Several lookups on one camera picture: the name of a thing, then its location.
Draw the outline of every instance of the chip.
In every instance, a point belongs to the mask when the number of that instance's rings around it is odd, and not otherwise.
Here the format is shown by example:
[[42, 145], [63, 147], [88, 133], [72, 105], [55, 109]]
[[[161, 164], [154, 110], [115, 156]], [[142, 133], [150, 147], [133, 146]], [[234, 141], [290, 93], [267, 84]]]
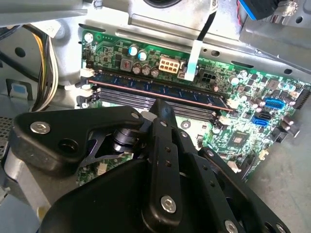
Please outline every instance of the chip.
[[250, 79], [250, 80], [248, 81], [247, 85], [251, 86], [251, 85], [253, 85], [253, 83], [254, 83], [254, 80], [251, 80], [251, 79]]
[[251, 77], [252, 80], [256, 80], [257, 78], [258, 78], [257, 74], [253, 74], [252, 77]]
[[263, 77], [262, 80], [261, 80], [262, 83], [266, 83], [267, 81], [268, 81], [267, 77]]
[[244, 89], [245, 92], [248, 92], [248, 91], [250, 91], [250, 90], [251, 90], [251, 87], [250, 87], [250, 86], [246, 86], [245, 89]]
[[244, 146], [248, 138], [249, 138], [249, 133], [235, 131], [231, 139], [228, 142], [228, 146], [241, 148]]
[[271, 79], [267, 84], [267, 88], [270, 90], [276, 90], [279, 83], [278, 80]]
[[250, 119], [251, 115], [252, 115], [251, 113], [244, 113], [243, 118]]

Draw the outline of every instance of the black cable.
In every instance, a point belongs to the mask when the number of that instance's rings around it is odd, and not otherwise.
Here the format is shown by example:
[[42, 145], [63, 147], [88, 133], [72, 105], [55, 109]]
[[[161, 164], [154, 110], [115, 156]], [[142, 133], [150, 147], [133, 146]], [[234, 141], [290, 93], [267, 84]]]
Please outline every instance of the black cable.
[[21, 27], [21, 25], [17, 25], [12, 27], [11, 29], [8, 29], [6, 32], [0, 34], [0, 40], [3, 40], [5, 38], [7, 38], [8, 36], [12, 35], [14, 32], [17, 31], [17, 29], [19, 29]]
[[200, 34], [199, 34], [197, 40], [199, 40], [199, 41], [203, 41], [203, 40], [204, 40], [204, 37], [206, 36], [206, 34], [207, 34], [209, 28], [211, 27], [211, 25], [212, 25], [212, 23], [213, 23], [213, 21], [214, 21], [215, 16], [216, 16], [216, 12], [214, 12], [213, 14], [211, 14], [211, 15], [208, 17], [208, 19], [207, 19], [207, 21], [206, 21], [206, 23], [205, 23], [205, 25], [204, 25], [202, 31], [200, 32]]

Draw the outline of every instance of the green circuit board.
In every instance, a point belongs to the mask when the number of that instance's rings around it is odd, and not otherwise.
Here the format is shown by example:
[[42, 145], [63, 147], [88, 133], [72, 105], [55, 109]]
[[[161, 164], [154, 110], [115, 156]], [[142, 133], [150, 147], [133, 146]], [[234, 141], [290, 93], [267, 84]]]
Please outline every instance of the green circuit board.
[[[85, 40], [86, 34], [92, 35], [92, 41]], [[268, 154], [269, 147], [275, 142], [271, 133], [276, 127], [280, 127], [284, 116], [292, 116], [297, 109], [303, 105], [310, 94], [310, 83], [302, 82], [298, 77], [282, 77], [278, 75], [260, 72], [233, 64], [209, 60], [200, 57], [197, 66], [197, 74], [193, 82], [183, 80], [180, 73], [184, 72], [183, 64], [187, 64], [189, 54], [158, 46], [131, 41], [104, 33], [85, 30], [82, 41], [82, 68], [92, 66], [94, 69], [107, 69], [114, 72], [124, 72], [122, 60], [131, 61], [130, 66], [139, 63], [141, 66], [148, 65], [151, 69], [159, 67], [161, 57], [174, 59], [180, 63], [177, 74], [159, 71], [157, 77], [146, 75], [144, 78], [163, 81], [165, 83], [176, 83], [183, 87], [190, 86], [208, 92], [215, 92], [224, 96], [232, 112], [220, 111], [222, 127], [218, 129], [214, 123], [206, 120], [199, 121], [189, 117], [177, 116], [177, 123], [191, 136], [194, 145], [199, 149], [202, 146], [212, 147], [226, 162], [235, 162], [241, 167], [249, 156], [255, 159], [251, 164], [254, 170]], [[128, 50], [136, 46], [138, 51], [146, 53], [146, 60], [140, 61], [138, 56], [130, 56]], [[253, 117], [259, 111], [251, 104], [257, 98], [271, 98], [281, 100], [282, 108], [271, 106], [261, 107], [262, 113], [271, 116], [266, 126], [253, 123]], [[291, 99], [297, 104], [290, 106], [285, 100]], [[101, 100], [89, 102], [89, 107], [115, 106], [113, 103], [105, 103]]]

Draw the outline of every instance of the screw head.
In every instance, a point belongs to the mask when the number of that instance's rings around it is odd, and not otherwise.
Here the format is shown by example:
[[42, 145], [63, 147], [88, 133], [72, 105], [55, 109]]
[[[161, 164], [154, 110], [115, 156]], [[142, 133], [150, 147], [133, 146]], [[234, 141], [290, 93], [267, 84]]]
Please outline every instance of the screw head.
[[170, 196], [163, 196], [161, 198], [161, 206], [166, 212], [170, 214], [176, 212], [176, 203]]
[[161, 125], [163, 125], [164, 127], [167, 127], [167, 124], [166, 124], [164, 121], [161, 121], [160, 123], [161, 123]]
[[136, 119], [139, 118], [139, 116], [138, 116], [136, 113], [132, 113], [132, 117], [134, 117], [134, 118], [136, 118]]
[[188, 137], [188, 134], [184, 131], [181, 132], [181, 135], [183, 135], [183, 137]]
[[38, 134], [47, 134], [51, 131], [51, 128], [48, 123], [42, 121], [36, 121], [30, 125], [30, 129], [34, 133]]
[[208, 154], [210, 157], [213, 157], [213, 156], [214, 156], [214, 153], [211, 152], [210, 150], [207, 151], [207, 154]]
[[280, 224], [277, 224], [276, 227], [277, 227], [277, 229], [278, 229], [281, 233], [286, 233], [286, 231], [284, 230], [284, 228], [283, 228]]
[[237, 227], [230, 220], [225, 221], [225, 228], [229, 233], [238, 233]]

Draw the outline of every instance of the black connector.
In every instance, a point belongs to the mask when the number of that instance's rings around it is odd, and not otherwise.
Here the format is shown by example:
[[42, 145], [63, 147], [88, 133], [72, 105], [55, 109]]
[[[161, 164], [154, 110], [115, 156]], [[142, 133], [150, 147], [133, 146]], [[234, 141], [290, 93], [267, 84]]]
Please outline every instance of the black connector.
[[258, 119], [262, 119], [262, 120], [271, 120], [272, 119], [272, 116], [270, 113], [266, 112], [266, 111], [263, 111], [261, 113], [256, 113], [255, 116], [258, 118]]
[[307, 89], [303, 89], [302, 92], [300, 93], [298, 99], [296, 100], [296, 104], [293, 106], [294, 109], [301, 109], [307, 99], [310, 96], [310, 91]]
[[270, 134], [270, 137], [274, 142], [282, 143], [287, 135], [288, 132], [286, 132], [284, 129], [281, 127], [275, 127], [275, 129]]

